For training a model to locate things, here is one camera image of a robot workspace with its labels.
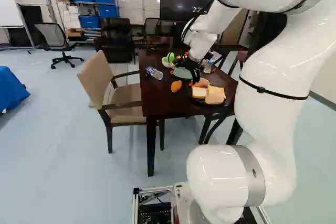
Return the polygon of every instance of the table leg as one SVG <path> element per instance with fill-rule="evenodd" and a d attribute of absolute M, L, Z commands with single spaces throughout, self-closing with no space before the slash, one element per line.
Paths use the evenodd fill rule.
<path fill-rule="evenodd" d="M 208 132 L 210 124 L 211 124 L 211 118 L 206 116 L 204 124 L 203 124 L 201 135 L 199 136 L 200 140 L 199 140 L 198 144 L 204 144 L 204 138 L 206 136 L 206 133 Z"/>
<path fill-rule="evenodd" d="M 160 150 L 164 149 L 164 119 L 159 120 L 159 131 L 160 131 Z"/>
<path fill-rule="evenodd" d="M 240 127 L 239 123 L 235 119 L 231 128 L 230 135 L 227 138 L 226 144 L 236 145 L 242 133 L 243 129 L 242 127 Z"/>
<path fill-rule="evenodd" d="M 156 119 L 146 118 L 147 125 L 147 173 L 149 177 L 154 175 L 154 157 L 155 157 L 155 138 L 156 138 Z"/>

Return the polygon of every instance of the black cable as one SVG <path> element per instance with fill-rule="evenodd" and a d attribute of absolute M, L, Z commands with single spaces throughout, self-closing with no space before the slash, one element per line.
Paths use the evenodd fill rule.
<path fill-rule="evenodd" d="M 191 26 L 195 23 L 195 21 L 197 20 L 197 18 L 200 17 L 201 13 L 202 13 L 204 10 L 208 9 L 208 8 L 212 5 L 213 1 L 214 1 L 214 0 L 211 0 L 209 3 L 207 3 L 206 6 L 204 6 L 204 7 L 198 12 L 198 14 L 197 14 L 195 17 L 193 17 L 193 19 L 190 21 L 190 23 L 188 24 L 188 26 L 184 29 L 184 31 L 183 31 L 182 34 L 181 34 L 181 41 L 182 41 L 183 43 L 184 43 L 184 39 L 185 39 L 185 35 L 186 35 L 187 31 L 190 30 Z"/>
<path fill-rule="evenodd" d="M 165 202 L 162 202 L 159 198 L 157 198 L 157 200 L 158 200 L 159 202 L 161 202 L 161 203 L 165 203 Z"/>

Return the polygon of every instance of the television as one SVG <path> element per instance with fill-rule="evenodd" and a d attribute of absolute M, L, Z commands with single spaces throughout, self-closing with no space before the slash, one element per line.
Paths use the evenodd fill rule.
<path fill-rule="evenodd" d="M 211 0 L 160 0 L 160 19 L 187 22 Z"/>

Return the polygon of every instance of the plate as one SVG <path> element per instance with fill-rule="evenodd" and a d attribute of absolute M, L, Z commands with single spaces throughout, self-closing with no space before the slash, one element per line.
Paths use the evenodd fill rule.
<path fill-rule="evenodd" d="M 187 70 L 186 68 L 175 68 L 172 75 L 183 80 L 193 79 L 193 76 L 191 75 L 190 71 Z"/>
<path fill-rule="evenodd" d="M 207 104 L 204 99 L 200 99 L 200 98 L 193 98 L 193 92 L 191 90 L 191 86 L 189 85 L 185 85 L 185 88 L 187 90 L 187 95 L 188 97 L 193 100 L 195 103 L 197 104 L 200 104 L 200 105 L 204 105 L 204 106 L 224 106 L 225 105 L 225 101 L 226 99 L 224 100 L 224 102 L 222 103 L 219 103 L 219 104 Z"/>

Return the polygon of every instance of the chair seat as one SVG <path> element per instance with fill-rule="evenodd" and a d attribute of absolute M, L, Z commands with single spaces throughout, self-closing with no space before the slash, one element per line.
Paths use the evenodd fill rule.
<path fill-rule="evenodd" d="M 141 101 L 140 84 L 130 84 L 121 86 L 114 90 L 110 96 L 108 104 L 125 104 L 129 102 Z M 123 109 L 108 110 L 111 117 L 111 123 L 145 123 L 146 118 L 143 117 L 142 107 L 131 107 Z"/>
<path fill-rule="evenodd" d="M 130 84 L 118 87 L 114 90 L 109 104 L 124 104 L 128 102 L 141 101 L 140 84 Z"/>
<path fill-rule="evenodd" d="M 111 123 L 146 123 L 141 106 L 108 110 L 107 113 L 111 117 Z"/>

